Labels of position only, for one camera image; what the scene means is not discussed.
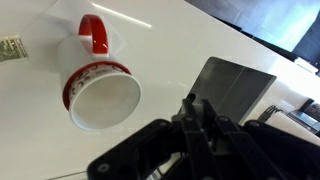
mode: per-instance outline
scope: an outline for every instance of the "red and white mug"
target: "red and white mug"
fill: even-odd
[[[96,15],[84,15],[79,34],[58,47],[63,103],[72,121],[89,131],[129,117],[141,99],[141,86],[130,71],[108,61],[107,33]]]

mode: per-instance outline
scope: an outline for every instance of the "mug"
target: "mug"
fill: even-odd
[[[57,50],[62,99],[72,121],[96,131],[129,117],[141,99],[141,86],[122,64],[108,61],[107,33],[96,15],[84,15],[79,34]]]

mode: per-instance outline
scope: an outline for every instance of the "table surface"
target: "table surface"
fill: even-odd
[[[0,36],[20,34],[29,59],[0,66],[0,179],[85,171],[93,159],[145,124],[176,114],[210,56],[278,77],[248,119],[271,104],[291,111],[307,97],[320,99],[318,77],[184,1],[94,0],[113,27],[114,59],[139,80],[143,96],[123,123],[101,132],[83,131],[63,106],[55,60],[59,42],[73,32],[67,30],[73,26],[63,12],[77,5],[64,10],[55,6],[59,2],[2,2]]]

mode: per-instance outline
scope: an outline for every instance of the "white table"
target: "white table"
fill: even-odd
[[[1,5],[0,36],[19,33],[30,57],[0,65],[0,179],[46,179],[84,171],[145,124],[176,114],[210,56],[278,76],[249,118],[271,104],[290,111],[307,97],[320,99],[317,77],[184,1],[94,0],[108,8],[99,11],[125,41],[114,57],[140,81],[143,97],[120,125],[82,131],[61,100],[55,52],[70,34],[65,30],[70,24],[60,17],[62,9],[50,11],[54,2],[5,0]],[[18,11],[8,21],[6,14]]]

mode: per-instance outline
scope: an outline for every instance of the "mug handle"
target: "mug handle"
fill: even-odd
[[[92,36],[92,53],[108,54],[107,32],[101,18],[97,15],[86,14],[82,17],[79,36]]]

